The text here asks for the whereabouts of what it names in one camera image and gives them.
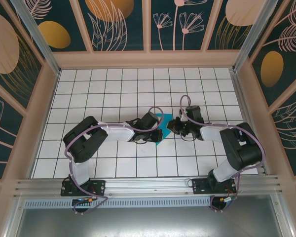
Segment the blue paper sheet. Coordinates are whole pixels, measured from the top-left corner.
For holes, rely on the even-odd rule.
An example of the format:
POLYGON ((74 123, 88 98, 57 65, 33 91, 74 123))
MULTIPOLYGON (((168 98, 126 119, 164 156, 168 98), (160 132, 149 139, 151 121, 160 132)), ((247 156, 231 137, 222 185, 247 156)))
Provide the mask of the blue paper sheet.
POLYGON ((171 120, 173 120, 172 114, 164 114, 163 122, 158 127, 158 129, 162 130, 163 137, 160 142, 156 143, 157 146, 171 133, 171 131, 167 128, 168 122, 170 122, 171 120))

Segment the grey metal base sheet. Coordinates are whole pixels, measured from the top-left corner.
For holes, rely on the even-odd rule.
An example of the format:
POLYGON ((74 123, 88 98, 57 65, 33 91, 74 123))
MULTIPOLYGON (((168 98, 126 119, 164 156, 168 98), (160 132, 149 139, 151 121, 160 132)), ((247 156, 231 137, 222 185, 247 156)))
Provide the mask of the grey metal base sheet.
POLYGON ((17 237, 282 237, 271 212, 214 213, 207 207, 28 209, 17 237))

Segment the gold oval and feather panel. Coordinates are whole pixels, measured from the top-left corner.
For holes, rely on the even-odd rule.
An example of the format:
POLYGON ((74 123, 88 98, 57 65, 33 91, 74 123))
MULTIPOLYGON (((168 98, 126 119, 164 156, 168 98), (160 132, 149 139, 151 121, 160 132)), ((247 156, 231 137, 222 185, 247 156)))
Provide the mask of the gold oval and feather panel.
POLYGON ((252 63, 270 106, 296 80, 296 0, 290 0, 252 63))

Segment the gold disc and leaves panel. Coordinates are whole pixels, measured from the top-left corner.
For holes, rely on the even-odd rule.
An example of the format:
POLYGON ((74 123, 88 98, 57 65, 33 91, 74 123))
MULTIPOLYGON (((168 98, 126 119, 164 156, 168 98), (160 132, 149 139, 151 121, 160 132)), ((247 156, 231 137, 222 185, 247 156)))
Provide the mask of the gold disc and leaves panel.
POLYGON ((143 51, 143 0, 78 0, 91 47, 143 51))

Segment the pale disc gold lines panel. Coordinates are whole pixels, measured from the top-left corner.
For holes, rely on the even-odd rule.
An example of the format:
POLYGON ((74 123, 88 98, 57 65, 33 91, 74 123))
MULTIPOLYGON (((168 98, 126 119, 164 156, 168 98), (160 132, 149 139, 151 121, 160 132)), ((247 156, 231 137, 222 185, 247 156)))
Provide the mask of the pale disc gold lines panel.
POLYGON ((209 50, 239 50, 255 23, 264 0, 223 0, 209 50))

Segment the aluminium side rail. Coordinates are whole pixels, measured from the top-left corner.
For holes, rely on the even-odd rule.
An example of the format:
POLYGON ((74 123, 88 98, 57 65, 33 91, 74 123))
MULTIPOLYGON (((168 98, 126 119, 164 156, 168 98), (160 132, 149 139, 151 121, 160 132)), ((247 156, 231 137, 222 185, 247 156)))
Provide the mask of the aluminium side rail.
POLYGON ((251 126, 256 137, 259 138, 258 132, 256 130, 256 126, 255 126, 253 118, 252 118, 252 113, 249 108, 248 101, 246 99, 244 90, 242 88, 241 81, 240 81, 238 75, 234 72, 233 68, 229 68, 229 72, 230 72, 230 76, 231 76, 233 86, 234 86, 234 89, 236 92, 237 99, 239 100, 239 106, 240 106, 240 110, 241 110, 241 114, 243 116, 243 119, 245 122, 247 122, 251 126))

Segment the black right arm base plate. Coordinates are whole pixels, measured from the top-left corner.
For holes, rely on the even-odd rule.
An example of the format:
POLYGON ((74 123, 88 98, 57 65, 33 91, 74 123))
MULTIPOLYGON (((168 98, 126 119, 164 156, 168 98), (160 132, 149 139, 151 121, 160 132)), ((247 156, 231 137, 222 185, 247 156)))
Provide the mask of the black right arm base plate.
POLYGON ((208 178, 192 179, 192 189, 195 195, 227 195, 228 192, 237 192, 234 179, 228 179, 223 182, 209 181, 208 178))

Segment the long aluminium base rail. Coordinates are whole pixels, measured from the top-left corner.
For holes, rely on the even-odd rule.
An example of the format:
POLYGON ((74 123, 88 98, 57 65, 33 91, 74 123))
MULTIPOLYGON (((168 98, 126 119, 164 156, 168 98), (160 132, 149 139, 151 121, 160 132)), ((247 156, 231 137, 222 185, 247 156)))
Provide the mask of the long aluminium base rail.
MULTIPOLYGON (((155 198, 192 196, 193 177, 108 178, 105 196, 109 198, 155 198)), ((58 198, 63 179, 18 180, 15 198, 58 198)), ((284 189, 275 175, 241 175, 240 196, 280 194, 284 189)))

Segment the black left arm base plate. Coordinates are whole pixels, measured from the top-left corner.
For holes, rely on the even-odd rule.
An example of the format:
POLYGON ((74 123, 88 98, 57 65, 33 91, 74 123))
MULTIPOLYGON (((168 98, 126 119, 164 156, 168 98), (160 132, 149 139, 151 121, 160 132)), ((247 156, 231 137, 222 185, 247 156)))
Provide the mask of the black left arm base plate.
MULTIPOLYGON (((106 182, 104 180, 89 180, 80 187, 93 195, 104 196, 106 182)), ((60 195, 62 197, 81 197, 87 194, 81 191, 72 181, 66 179, 62 182, 60 195)))

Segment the pink flowers wall panel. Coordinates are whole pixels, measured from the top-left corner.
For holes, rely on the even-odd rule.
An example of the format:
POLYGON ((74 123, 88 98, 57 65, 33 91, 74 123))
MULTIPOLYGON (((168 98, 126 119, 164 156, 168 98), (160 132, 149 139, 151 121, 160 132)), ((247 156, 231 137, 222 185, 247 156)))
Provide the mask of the pink flowers wall panel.
POLYGON ((151 0, 151 50, 199 50, 214 0, 151 0))

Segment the pale leaf outlines wall panel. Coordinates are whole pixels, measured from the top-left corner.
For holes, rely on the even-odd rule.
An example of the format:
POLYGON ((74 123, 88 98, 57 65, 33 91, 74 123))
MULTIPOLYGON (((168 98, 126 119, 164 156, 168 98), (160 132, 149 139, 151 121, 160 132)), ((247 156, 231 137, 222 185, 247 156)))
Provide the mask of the pale leaf outlines wall panel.
POLYGON ((296 91, 272 113, 288 162, 296 176, 296 91))

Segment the aluminium corner post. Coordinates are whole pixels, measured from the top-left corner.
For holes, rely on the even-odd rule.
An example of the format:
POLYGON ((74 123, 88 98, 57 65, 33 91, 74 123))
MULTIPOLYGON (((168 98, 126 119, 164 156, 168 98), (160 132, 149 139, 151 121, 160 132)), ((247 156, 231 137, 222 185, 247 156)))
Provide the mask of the aluminium corner post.
POLYGON ((41 31, 39 30, 34 18, 31 16, 23 0, 10 0, 13 4, 16 12, 19 13, 20 18, 24 22, 26 28, 33 36, 34 41, 37 43, 40 51, 43 53, 52 71, 56 76, 60 73, 60 67, 49 47, 46 40, 44 39, 41 31))
POLYGON ((254 21, 244 43, 242 44, 239 53, 232 65, 232 72, 237 73, 246 61, 251 49, 258 40, 264 30, 270 16, 275 11, 275 8, 280 0, 266 0, 263 4, 256 20, 254 21))

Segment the gold oval wall panel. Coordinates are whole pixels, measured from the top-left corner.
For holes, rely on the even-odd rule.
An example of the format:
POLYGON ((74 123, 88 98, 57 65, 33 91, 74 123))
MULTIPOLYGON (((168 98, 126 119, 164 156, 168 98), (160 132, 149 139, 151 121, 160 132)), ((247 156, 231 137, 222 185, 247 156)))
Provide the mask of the gold oval wall panel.
POLYGON ((54 53, 91 52, 79 0, 19 0, 54 53))

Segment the aluminium lower frame rail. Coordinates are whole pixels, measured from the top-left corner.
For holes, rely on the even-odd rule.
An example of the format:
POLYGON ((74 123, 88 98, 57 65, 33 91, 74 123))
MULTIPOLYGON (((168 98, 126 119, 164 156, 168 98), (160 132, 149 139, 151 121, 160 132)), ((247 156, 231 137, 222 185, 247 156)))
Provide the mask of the aluminium lower frame rail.
POLYGON ((271 195, 271 200, 282 237, 296 237, 295 227, 285 204, 284 197, 273 194, 271 195))
POLYGON ((16 237, 22 219, 25 201, 13 199, 4 225, 3 237, 16 237))

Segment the single flower wall panel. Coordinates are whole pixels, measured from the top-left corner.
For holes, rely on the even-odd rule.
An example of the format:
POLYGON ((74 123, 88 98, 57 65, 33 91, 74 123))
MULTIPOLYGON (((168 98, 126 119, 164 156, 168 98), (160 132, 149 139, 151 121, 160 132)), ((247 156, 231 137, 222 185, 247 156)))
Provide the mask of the single flower wall panel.
POLYGON ((0 96, 0 179, 10 158, 23 116, 0 96))

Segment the large pale disc wall panel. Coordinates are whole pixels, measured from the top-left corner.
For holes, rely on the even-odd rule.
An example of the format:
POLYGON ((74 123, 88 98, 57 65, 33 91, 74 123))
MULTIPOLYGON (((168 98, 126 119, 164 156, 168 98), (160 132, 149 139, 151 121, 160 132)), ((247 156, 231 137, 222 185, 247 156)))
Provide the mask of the large pale disc wall panel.
POLYGON ((0 86, 27 108, 41 63, 0 3, 0 86))

